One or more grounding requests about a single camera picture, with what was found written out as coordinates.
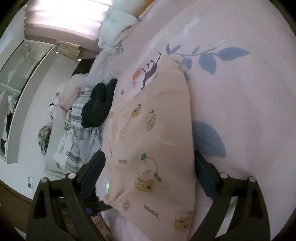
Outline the white gloved left hand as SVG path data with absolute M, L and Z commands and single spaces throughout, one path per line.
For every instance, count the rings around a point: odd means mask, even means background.
M 95 226 L 97 227 L 98 231 L 102 234 L 102 236 L 107 241 L 112 241 L 112 234 L 111 231 L 107 228 L 104 220 L 99 216 L 94 216 L 91 218 Z

